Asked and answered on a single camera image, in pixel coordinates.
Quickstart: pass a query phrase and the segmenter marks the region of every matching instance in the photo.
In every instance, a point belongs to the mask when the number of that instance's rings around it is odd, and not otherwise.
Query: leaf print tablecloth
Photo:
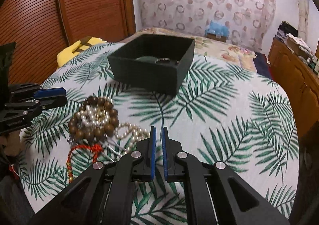
[[[289,100],[270,79],[222,60],[195,55],[174,98],[113,80],[107,55],[123,43],[104,43],[82,52],[58,69],[44,88],[64,87],[67,104],[44,111],[22,131],[26,150],[19,175],[26,196],[39,211],[67,184],[70,146],[67,122],[80,102],[95,94],[114,99],[120,122],[157,128],[155,179],[136,183],[131,224],[186,223],[182,183],[163,178],[161,129],[200,161],[224,161],[278,211],[289,216],[298,181],[298,139]],[[118,141],[125,145],[128,140]],[[106,154],[114,158],[110,151]],[[78,176],[92,163],[87,151],[74,153]],[[106,163],[101,155],[100,161]]]

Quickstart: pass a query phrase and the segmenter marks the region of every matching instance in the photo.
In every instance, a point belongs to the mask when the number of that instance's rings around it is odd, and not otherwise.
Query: wooden cabinet
[[[301,138],[319,119],[319,79],[277,39],[268,56],[274,80],[285,90]]]

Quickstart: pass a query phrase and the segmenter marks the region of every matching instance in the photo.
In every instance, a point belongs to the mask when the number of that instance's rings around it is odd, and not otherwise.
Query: wooden wardrobe
[[[86,36],[121,41],[135,33],[132,0],[4,0],[0,45],[16,42],[9,83],[41,83],[57,54]]]

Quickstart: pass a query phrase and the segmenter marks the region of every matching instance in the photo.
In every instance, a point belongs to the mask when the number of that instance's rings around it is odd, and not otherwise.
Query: wooden slat
[[[64,0],[72,33],[71,43],[85,36],[108,41],[120,41],[127,36],[123,0],[111,1],[114,3],[110,3],[110,0]]]
[[[67,46],[56,0],[5,0],[0,33],[0,44],[17,43],[10,83],[41,83],[56,70],[56,55]]]

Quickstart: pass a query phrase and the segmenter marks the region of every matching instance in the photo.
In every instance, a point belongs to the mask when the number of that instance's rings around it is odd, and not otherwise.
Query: yellow plush toy
[[[105,42],[100,38],[85,37],[79,41],[76,41],[71,46],[62,50],[56,57],[58,61],[58,68],[62,67],[69,60],[73,59],[76,55],[79,55],[82,51],[90,48],[95,44]]]

